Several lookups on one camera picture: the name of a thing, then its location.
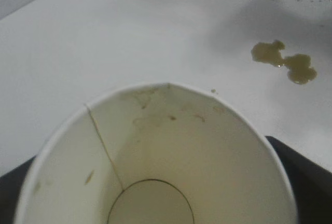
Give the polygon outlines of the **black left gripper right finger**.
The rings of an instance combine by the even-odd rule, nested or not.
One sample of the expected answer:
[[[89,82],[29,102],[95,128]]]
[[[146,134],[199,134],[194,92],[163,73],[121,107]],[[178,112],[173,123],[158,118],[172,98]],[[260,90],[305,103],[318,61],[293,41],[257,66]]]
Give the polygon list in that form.
[[[267,136],[279,156],[296,199],[300,223],[331,223],[331,172]]]

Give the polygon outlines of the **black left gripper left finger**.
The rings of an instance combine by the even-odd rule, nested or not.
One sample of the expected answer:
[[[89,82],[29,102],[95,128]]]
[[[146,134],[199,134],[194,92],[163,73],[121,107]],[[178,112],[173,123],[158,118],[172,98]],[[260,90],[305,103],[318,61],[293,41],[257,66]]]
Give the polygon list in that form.
[[[1,176],[0,218],[1,224],[13,223],[20,190],[34,157]]]

